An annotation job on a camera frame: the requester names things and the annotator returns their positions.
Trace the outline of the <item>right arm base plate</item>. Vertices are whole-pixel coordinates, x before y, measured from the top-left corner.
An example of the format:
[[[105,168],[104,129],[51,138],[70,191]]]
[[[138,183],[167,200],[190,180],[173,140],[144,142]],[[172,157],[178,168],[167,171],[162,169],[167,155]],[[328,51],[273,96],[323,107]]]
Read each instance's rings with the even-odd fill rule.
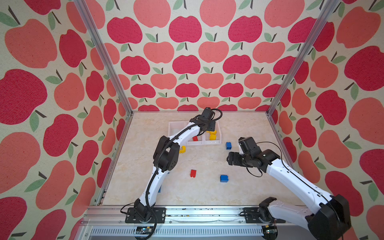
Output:
[[[245,218],[247,224],[286,223],[285,220],[273,218],[270,212],[265,208],[243,208],[243,211],[240,212],[239,215]]]

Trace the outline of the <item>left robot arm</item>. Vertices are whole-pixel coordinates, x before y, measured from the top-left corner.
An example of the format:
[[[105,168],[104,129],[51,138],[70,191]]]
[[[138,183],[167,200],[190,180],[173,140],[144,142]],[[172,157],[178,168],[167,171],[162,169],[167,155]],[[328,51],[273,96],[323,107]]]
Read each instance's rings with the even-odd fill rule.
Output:
[[[166,175],[176,166],[181,147],[193,137],[200,136],[205,132],[213,132],[216,121],[222,116],[221,110],[207,107],[200,115],[190,119],[188,124],[176,134],[170,137],[162,136],[159,139],[153,156],[152,176],[144,193],[134,203],[134,209],[143,221],[147,222],[155,215],[154,206],[157,194]]]

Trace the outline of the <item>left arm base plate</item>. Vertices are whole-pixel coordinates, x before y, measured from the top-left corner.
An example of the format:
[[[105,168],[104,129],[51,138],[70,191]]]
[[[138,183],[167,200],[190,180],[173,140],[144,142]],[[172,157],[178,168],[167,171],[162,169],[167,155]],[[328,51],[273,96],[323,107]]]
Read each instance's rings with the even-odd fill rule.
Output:
[[[128,208],[125,218],[127,224],[163,224],[166,217],[166,208],[153,208],[151,210],[138,210],[137,208]]]

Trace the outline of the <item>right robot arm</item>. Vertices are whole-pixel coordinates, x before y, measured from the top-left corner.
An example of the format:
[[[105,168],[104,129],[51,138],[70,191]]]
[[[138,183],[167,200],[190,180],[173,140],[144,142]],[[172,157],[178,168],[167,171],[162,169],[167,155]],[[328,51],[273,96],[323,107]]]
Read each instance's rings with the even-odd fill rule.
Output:
[[[312,182],[293,170],[274,151],[262,151],[252,137],[239,138],[239,152],[229,152],[230,166],[257,168],[261,174],[275,178],[304,204],[304,207],[285,204],[269,197],[259,203],[256,211],[244,209],[246,219],[257,219],[265,223],[264,238],[277,238],[277,227],[270,224],[275,220],[300,226],[308,230],[317,240],[338,240],[351,228],[350,206],[346,198],[318,188]]]

